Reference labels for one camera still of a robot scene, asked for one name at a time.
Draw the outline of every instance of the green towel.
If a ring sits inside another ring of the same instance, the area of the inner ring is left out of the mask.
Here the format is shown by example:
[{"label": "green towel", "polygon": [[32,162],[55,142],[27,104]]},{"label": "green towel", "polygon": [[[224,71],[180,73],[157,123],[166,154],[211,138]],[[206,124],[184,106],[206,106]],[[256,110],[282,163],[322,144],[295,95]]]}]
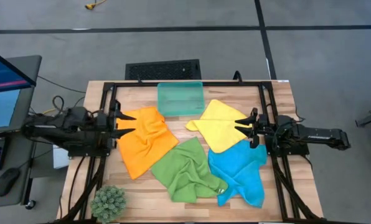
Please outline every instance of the green towel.
[{"label": "green towel", "polygon": [[167,188],[173,202],[195,203],[197,197],[213,197],[228,187],[210,173],[206,154],[197,138],[171,149],[153,165],[152,172]]}]

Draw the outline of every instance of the caster wheel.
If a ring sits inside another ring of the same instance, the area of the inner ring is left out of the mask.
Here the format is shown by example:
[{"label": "caster wheel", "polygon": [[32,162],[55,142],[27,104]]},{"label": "caster wheel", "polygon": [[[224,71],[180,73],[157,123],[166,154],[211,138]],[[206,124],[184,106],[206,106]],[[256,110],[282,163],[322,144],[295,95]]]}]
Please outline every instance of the caster wheel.
[{"label": "caster wheel", "polygon": [[25,208],[28,209],[28,210],[31,210],[32,208],[34,208],[36,205],[36,202],[34,200],[29,200],[28,201],[28,204],[25,205]]}]

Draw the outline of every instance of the small succulent plant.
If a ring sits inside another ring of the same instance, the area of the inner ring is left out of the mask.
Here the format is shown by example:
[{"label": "small succulent plant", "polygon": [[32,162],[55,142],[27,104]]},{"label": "small succulent plant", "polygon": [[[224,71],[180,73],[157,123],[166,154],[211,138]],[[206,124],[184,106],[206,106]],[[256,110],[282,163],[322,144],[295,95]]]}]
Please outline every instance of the small succulent plant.
[{"label": "small succulent plant", "polygon": [[92,214],[99,222],[109,223],[118,218],[126,207],[123,189],[104,186],[96,192],[92,201]]}]

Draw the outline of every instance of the orange towel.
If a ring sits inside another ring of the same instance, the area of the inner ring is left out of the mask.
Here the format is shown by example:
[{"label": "orange towel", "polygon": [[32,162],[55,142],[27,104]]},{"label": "orange towel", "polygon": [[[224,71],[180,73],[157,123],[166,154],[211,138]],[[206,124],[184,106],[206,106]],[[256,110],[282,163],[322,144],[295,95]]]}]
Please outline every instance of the orange towel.
[{"label": "orange towel", "polygon": [[165,124],[156,107],[124,112],[133,121],[117,119],[119,129],[135,128],[117,140],[123,162],[134,180],[179,143]]}]

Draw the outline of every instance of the mouse pad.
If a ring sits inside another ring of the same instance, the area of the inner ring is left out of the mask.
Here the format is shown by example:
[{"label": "mouse pad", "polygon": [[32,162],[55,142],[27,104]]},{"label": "mouse pad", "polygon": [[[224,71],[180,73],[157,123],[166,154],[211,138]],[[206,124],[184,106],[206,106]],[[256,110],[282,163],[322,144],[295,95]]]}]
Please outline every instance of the mouse pad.
[{"label": "mouse pad", "polygon": [[19,90],[4,91],[0,93],[0,127],[7,127],[10,125],[18,96]]}]

